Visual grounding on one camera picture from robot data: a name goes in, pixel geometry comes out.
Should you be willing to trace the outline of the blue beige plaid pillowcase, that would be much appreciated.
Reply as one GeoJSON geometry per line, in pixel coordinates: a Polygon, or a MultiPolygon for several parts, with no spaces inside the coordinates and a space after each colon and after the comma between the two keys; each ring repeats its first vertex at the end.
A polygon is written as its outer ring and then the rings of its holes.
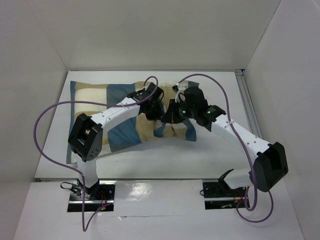
{"type": "MultiPolygon", "coordinates": [[[[143,84],[142,81],[131,84],[89,84],[71,81],[70,98],[76,103],[71,104],[70,125],[72,126],[82,113],[94,115],[106,110],[105,104],[118,104],[128,94],[141,90],[143,84]]],[[[140,114],[108,131],[103,136],[99,155],[106,156],[156,138],[170,137],[195,142],[197,132],[188,119],[178,124],[164,124],[159,120],[149,121],[144,114],[140,114]]]]}

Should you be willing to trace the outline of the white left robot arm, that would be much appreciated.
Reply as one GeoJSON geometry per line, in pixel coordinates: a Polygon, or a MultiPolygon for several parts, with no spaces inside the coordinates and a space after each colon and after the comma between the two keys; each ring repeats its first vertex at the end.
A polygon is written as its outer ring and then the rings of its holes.
{"type": "Polygon", "coordinates": [[[103,148],[104,134],[123,122],[145,114],[148,120],[159,120],[164,91],[158,88],[154,94],[142,89],[127,95],[115,106],[93,115],[80,114],[71,129],[68,143],[77,156],[77,183],[81,194],[88,200],[97,197],[100,181],[97,175],[96,158],[103,148]]]}

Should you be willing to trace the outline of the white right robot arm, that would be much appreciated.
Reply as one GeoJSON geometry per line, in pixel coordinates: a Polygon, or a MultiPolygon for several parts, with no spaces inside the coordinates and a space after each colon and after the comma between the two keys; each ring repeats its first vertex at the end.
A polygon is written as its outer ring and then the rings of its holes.
{"type": "Polygon", "coordinates": [[[209,105],[197,86],[186,88],[176,84],[172,89],[176,95],[169,101],[161,119],[163,123],[179,124],[193,119],[199,126],[244,151],[249,159],[249,169],[231,169],[220,177],[220,194],[230,196],[235,189],[249,186],[266,193],[288,174],[286,152],[281,143],[269,143],[237,124],[222,108],[209,105]]]}

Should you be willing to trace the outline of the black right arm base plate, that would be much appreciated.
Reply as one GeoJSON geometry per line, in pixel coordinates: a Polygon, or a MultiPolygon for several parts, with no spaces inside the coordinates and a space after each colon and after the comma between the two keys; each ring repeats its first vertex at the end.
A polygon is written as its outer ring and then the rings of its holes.
{"type": "Polygon", "coordinates": [[[202,190],[199,194],[204,198],[205,210],[245,208],[244,197],[246,188],[239,187],[231,189],[229,186],[218,180],[205,180],[202,182],[202,190]]]}

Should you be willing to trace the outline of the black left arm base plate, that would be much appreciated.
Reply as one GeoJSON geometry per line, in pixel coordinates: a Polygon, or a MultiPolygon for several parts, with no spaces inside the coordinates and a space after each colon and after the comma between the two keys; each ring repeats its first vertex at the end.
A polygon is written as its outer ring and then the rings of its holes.
{"type": "MultiPolygon", "coordinates": [[[[82,211],[83,191],[74,182],[62,182],[60,188],[69,191],[67,206],[68,213],[80,213],[82,211]]],[[[100,208],[101,212],[114,211],[116,183],[112,181],[100,181],[99,186],[90,194],[85,194],[84,211],[95,212],[100,208]]]]}

